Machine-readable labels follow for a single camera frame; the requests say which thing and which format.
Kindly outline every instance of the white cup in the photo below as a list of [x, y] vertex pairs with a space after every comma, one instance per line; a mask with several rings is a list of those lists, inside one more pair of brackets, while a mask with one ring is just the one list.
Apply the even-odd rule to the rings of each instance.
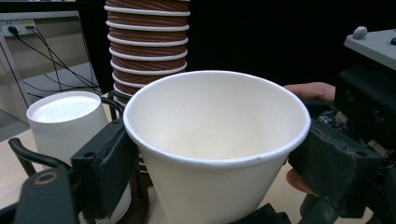
[[71, 165], [70, 158], [108, 124], [98, 95], [67, 91], [45, 97], [27, 110], [37, 151]]
[[258, 209], [309, 113], [283, 87], [247, 74], [195, 71], [164, 77], [126, 104], [169, 223], [229, 223]]

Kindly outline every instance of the wooden table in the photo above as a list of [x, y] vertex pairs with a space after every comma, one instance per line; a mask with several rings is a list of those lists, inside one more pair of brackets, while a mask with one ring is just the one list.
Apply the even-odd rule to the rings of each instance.
[[[104, 105], [109, 117], [108, 107]], [[27, 130], [17, 134], [23, 145], [36, 151], [35, 139], [32, 132]], [[41, 165], [35, 164], [37, 171], [42, 170]], [[305, 194], [291, 187], [286, 181], [286, 173], [290, 165], [286, 163], [276, 177], [275, 182], [267, 192], [262, 205], [271, 204], [277, 212], [286, 212], [291, 223], [298, 223], [301, 219], [299, 209]], [[27, 179], [27, 174], [22, 169], [17, 157], [9, 147], [8, 141], [0, 143], [0, 209], [19, 200], [21, 184]], [[157, 198], [154, 187], [148, 188], [149, 211], [148, 224], [167, 224], [161, 203]], [[338, 218], [337, 224], [366, 223], [372, 212], [367, 209], [363, 218]]]

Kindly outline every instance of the finger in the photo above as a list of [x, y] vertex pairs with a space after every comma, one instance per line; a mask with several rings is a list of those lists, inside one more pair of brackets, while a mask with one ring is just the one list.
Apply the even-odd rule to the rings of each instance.
[[312, 191], [312, 189], [308, 187], [308, 185], [305, 183], [305, 181], [301, 178], [301, 176], [294, 169], [291, 169], [288, 171], [288, 173], [286, 174], [286, 180], [292, 187], [294, 187], [295, 189], [297, 189], [301, 192], [304, 192], [307, 194], [314, 193]]
[[318, 99], [330, 102], [335, 96], [335, 87], [324, 82], [286, 85], [284, 88], [304, 100]]

